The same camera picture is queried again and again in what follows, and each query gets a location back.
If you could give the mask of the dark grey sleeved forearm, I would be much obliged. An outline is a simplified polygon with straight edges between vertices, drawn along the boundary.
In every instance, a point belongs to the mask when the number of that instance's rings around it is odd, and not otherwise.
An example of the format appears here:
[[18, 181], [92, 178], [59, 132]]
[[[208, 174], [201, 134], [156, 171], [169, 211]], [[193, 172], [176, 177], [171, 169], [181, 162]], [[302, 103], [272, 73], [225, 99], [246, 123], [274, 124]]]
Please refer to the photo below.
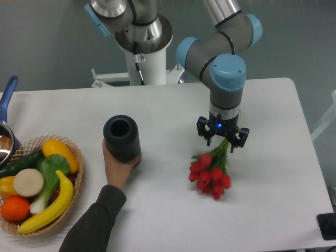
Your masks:
[[67, 233], [60, 251], [106, 251], [111, 230], [127, 197], [117, 187], [105, 185], [88, 210]]

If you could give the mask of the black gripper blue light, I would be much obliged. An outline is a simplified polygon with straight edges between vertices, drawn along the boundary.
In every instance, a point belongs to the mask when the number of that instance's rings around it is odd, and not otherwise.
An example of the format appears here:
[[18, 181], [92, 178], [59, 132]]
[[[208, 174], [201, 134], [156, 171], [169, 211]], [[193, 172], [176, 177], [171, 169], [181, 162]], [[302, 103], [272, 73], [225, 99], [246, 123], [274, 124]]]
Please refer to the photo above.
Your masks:
[[209, 119], [199, 117], [197, 121], [198, 135], [203, 137], [207, 146], [210, 146], [212, 137], [219, 135], [225, 137], [231, 144], [230, 152], [233, 153], [235, 148], [243, 148], [249, 136], [249, 128], [239, 128], [237, 126], [239, 113], [234, 117], [225, 116], [223, 113], [209, 111]]

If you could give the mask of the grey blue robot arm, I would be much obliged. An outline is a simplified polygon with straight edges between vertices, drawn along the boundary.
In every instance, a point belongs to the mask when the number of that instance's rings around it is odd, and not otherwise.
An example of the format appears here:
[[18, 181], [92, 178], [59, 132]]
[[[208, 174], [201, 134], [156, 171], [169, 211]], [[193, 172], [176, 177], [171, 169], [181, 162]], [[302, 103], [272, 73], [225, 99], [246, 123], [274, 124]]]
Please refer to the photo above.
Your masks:
[[[246, 64], [239, 53], [260, 40], [263, 28], [256, 16], [242, 12], [237, 1], [205, 1], [204, 6], [215, 34], [203, 41], [183, 39], [175, 58], [210, 91], [209, 117], [198, 119], [198, 134], [207, 141], [219, 135], [232, 148], [241, 148], [249, 129], [237, 124], [246, 81]], [[125, 53], [133, 86], [167, 81], [165, 54], [173, 28], [157, 8], [157, 1], [89, 1], [85, 6], [101, 35], [114, 34]]]

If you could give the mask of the person's bare hand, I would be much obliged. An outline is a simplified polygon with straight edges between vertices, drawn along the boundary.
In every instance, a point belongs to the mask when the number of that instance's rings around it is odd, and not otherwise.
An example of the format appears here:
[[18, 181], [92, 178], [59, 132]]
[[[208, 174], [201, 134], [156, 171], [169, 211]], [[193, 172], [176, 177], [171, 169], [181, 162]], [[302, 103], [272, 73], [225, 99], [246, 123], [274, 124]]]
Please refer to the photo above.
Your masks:
[[142, 156], [136, 156], [131, 161], [123, 163], [110, 153], [105, 140], [102, 141], [102, 149], [107, 184], [123, 189], [132, 169], [140, 163]]

